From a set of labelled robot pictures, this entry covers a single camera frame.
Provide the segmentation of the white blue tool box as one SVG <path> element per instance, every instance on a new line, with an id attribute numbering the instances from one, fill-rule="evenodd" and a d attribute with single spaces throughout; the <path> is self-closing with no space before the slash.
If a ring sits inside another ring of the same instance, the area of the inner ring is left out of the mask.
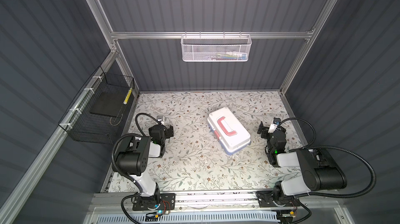
<path id="1" fill-rule="evenodd" d="M 228 107 L 211 112 L 207 122 L 227 154 L 232 155 L 250 145 L 251 134 Z"/>

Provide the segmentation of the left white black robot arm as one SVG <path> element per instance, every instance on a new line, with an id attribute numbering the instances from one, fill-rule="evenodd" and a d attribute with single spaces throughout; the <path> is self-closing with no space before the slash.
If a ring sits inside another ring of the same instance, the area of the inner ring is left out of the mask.
<path id="1" fill-rule="evenodd" d="M 114 144 L 111 163 L 114 172 L 138 188 L 138 192 L 131 199 L 132 210 L 152 210 L 162 214 L 175 208 L 176 195 L 161 193 L 147 166 L 150 158 L 163 157 L 165 142 L 174 136 L 174 128 L 171 125 L 158 124 L 149 128 L 149 131 L 149 136 L 136 133 L 121 136 Z"/>

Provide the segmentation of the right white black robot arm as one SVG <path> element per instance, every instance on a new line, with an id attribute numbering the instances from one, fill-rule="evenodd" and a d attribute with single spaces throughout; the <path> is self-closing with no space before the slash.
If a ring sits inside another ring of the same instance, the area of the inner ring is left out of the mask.
<path id="1" fill-rule="evenodd" d="M 321 190 L 338 190 L 347 186 L 347 179 L 326 149 L 298 149 L 286 152 L 286 130 L 279 126 L 280 119 L 275 118 L 269 127 L 260 123 L 257 133 L 267 140 L 265 153 L 273 167 L 296 167 L 301 170 L 299 176 L 279 180 L 272 190 L 257 191 L 260 207 L 286 207 L 294 203 L 294 196 Z"/>

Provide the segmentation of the floral table mat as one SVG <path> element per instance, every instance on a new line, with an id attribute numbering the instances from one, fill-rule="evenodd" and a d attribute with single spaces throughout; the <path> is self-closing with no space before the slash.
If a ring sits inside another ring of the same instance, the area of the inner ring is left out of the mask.
<path id="1" fill-rule="evenodd" d="M 251 143 L 229 155 L 211 132 L 207 117 L 228 107 L 251 134 Z M 265 154 L 267 141 L 257 133 L 261 122 L 288 119 L 279 92 L 145 93 L 139 96 L 130 132 L 147 131 L 153 117 L 174 127 L 162 158 L 148 164 L 150 176 L 163 191 L 271 188 L 300 174 L 298 168 L 275 168 Z"/>

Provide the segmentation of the yellow marker pen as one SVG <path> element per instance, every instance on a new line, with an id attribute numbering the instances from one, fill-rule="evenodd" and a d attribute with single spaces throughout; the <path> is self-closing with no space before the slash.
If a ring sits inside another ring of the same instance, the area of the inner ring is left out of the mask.
<path id="1" fill-rule="evenodd" d="M 127 94 L 126 94 L 126 97 L 125 97 L 125 99 L 124 99 L 124 102 L 123 102 L 124 105 L 127 105 L 127 104 L 128 104 L 129 99 L 130 99 L 130 96 L 132 95 L 132 91 L 133 91 L 133 88 L 130 88 L 130 89 L 128 90 L 128 92 L 127 92 Z"/>

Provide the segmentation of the black pad in basket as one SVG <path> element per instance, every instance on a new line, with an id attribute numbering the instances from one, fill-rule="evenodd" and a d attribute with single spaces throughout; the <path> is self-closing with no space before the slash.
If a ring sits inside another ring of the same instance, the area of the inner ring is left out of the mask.
<path id="1" fill-rule="evenodd" d="M 125 93 L 121 92 L 102 92 L 89 112 L 95 115 L 107 117 L 119 117 L 123 114 L 125 107 Z"/>

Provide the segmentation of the pens in white basket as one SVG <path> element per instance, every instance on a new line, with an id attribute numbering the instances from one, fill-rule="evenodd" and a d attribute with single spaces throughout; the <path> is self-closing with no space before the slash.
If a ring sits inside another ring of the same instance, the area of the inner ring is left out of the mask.
<path id="1" fill-rule="evenodd" d="M 225 52 L 225 53 L 212 53 L 204 57 L 206 60 L 211 61 L 244 61 L 248 60 L 248 54 L 245 52 Z"/>

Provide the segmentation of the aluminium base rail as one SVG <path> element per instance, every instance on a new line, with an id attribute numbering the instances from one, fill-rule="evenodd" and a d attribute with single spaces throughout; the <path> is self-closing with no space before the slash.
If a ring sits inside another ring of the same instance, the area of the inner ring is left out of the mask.
<path id="1" fill-rule="evenodd" d="M 160 203 L 159 209 L 168 209 L 174 206 L 174 212 L 196 211 L 226 211 L 226 210 L 283 210 L 294 209 L 293 205 L 278 207 L 270 203 L 268 207 L 259 206 L 258 190 L 210 190 L 210 191 L 175 191 L 175 199 L 169 203 Z M 131 192 L 96 193 L 91 201 L 87 216 L 95 214 L 121 214 L 121 200 L 131 195 Z M 340 200 L 321 197 L 306 197 L 300 199 L 301 203 L 310 210 L 332 209 L 339 218 L 348 214 L 348 209 Z"/>

